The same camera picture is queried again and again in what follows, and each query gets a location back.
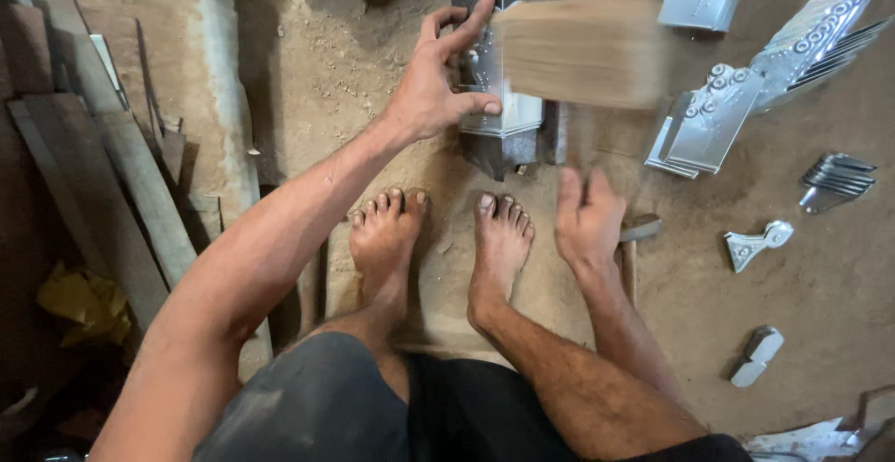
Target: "bare foot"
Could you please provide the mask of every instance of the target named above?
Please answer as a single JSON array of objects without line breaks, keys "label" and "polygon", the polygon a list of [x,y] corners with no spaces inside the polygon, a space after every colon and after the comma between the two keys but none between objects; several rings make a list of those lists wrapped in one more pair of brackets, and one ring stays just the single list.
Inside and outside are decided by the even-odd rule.
[{"label": "bare foot", "polygon": [[475,269],[469,284],[470,323],[478,329],[478,317],[496,303],[508,303],[516,274],[528,258],[534,225],[513,197],[497,201],[482,193],[475,207]]},{"label": "bare foot", "polygon": [[401,319],[406,315],[410,256],[428,205],[425,192],[414,191],[405,198],[401,188],[393,187],[350,216],[348,245],[354,266],[364,277],[362,306],[394,304]]}]

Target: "hand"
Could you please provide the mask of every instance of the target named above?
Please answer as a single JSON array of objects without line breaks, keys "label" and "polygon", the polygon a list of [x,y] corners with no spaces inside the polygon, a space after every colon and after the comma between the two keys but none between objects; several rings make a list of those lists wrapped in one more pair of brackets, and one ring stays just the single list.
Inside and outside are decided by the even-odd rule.
[{"label": "hand", "polygon": [[478,38],[494,10],[495,0],[479,0],[473,14],[452,33],[439,37],[442,28],[466,17],[465,8],[445,7],[422,21],[420,39],[383,116],[408,129],[410,141],[432,138],[464,114],[498,115],[503,105],[487,93],[458,93],[448,85],[446,65]]},{"label": "hand", "polygon": [[616,268],[612,256],[619,246],[625,199],[612,193],[602,170],[595,168],[587,194],[575,169],[561,170],[555,239],[559,256],[580,284],[601,280]]}]

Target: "person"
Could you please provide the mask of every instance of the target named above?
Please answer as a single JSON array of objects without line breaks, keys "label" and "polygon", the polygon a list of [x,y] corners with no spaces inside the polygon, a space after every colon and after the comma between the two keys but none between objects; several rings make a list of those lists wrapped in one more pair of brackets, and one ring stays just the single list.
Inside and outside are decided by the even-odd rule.
[{"label": "person", "polygon": [[[512,197],[475,206],[468,319],[518,372],[397,352],[413,244],[432,202],[393,187],[350,216],[361,308],[312,331],[245,387],[240,348],[311,254],[401,149],[464,114],[446,63],[476,41],[495,0],[447,7],[419,41],[385,111],[351,142],[266,196],[197,259],[146,332],[89,456],[121,460],[749,460],[685,410],[661,351],[612,261],[625,202],[602,173],[561,169],[556,245],[585,297],[596,352],[509,303],[535,226]],[[462,22],[449,34],[443,28]]]}]

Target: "sandy ground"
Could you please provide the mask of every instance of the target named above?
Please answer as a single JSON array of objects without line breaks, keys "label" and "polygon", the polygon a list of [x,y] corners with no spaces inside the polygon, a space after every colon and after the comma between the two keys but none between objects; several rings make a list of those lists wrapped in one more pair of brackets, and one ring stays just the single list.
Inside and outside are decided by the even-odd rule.
[{"label": "sandy ground", "polygon": [[[807,0],[742,0],[722,39],[672,36],[669,92],[697,88],[716,62],[748,63]],[[421,17],[449,0],[240,0],[240,72],[252,106],[262,184],[276,185],[346,143],[388,101],[413,48]],[[874,0],[869,23],[895,10]],[[654,113],[576,110],[592,129],[583,158],[602,166],[629,212],[659,213],[661,235],[640,254],[641,312],[693,405],[710,428],[759,434],[854,414],[858,395],[895,383],[895,199],[889,132],[895,86],[880,40],[834,81],[745,125],[722,171],[683,181],[642,167]],[[823,216],[799,211],[798,179],[836,149],[878,164],[877,188]],[[489,350],[465,319],[474,258],[475,192],[511,193],[538,228],[514,304],[547,328],[592,346],[584,304],[552,241],[556,169],[532,166],[493,182],[461,159],[455,132],[412,146],[365,192],[418,186],[434,206],[415,255],[406,343]],[[789,220],[793,238],[735,275],[727,231],[760,232]],[[330,241],[329,314],[350,310],[356,277],[347,225]],[[722,379],[756,326],[786,337],[755,386]]]}]

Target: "toe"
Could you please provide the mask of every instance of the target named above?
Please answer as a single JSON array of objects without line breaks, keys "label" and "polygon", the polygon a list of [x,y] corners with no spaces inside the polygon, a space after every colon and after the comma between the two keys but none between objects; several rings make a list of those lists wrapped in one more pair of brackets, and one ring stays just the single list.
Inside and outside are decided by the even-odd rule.
[{"label": "toe", "polygon": [[370,222],[370,219],[376,218],[376,203],[373,200],[367,200],[367,203],[364,204],[364,212],[366,213],[366,219],[364,222]]},{"label": "toe", "polygon": [[528,223],[528,226],[525,227],[525,231],[522,233],[522,238],[529,241],[534,239],[534,225],[532,223]]},{"label": "toe", "polygon": [[414,190],[407,192],[407,200],[405,201],[405,213],[411,216],[422,218],[429,206],[429,195],[423,190]]},{"label": "toe", "polygon": [[397,217],[404,206],[404,193],[401,188],[393,187],[388,190],[388,215]]},{"label": "toe", "polygon": [[485,221],[494,216],[494,205],[497,199],[491,193],[481,193],[475,206],[475,220]]},{"label": "toe", "polygon": [[361,229],[364,226],[364,212],[362,210],[354,210],[348,218],[351,220],[352,228]]},{"label": "toe", "polygon": [[509,210],[509,224],[515,225],[519,221],[520,214],[522,214],[522,205],[517,203]]},{"label": "toe", "polygon": [[376,213],[385,216],[388,213],[388,196],[386,193],[376,195]]},{"label": "toe", "polygon": [[528,227],[529,218],[528,212],[523,212],[519,215],[519,220],[516,221],[516,229],[518,229],[520,233],[523,233],[525,228]]},{"label": "toe", "polygon": [[509,194],[500,199],[500,207],[498,208],[498,217],[501,221],[509,219],[509,209],[513,207],[513,197]]}]

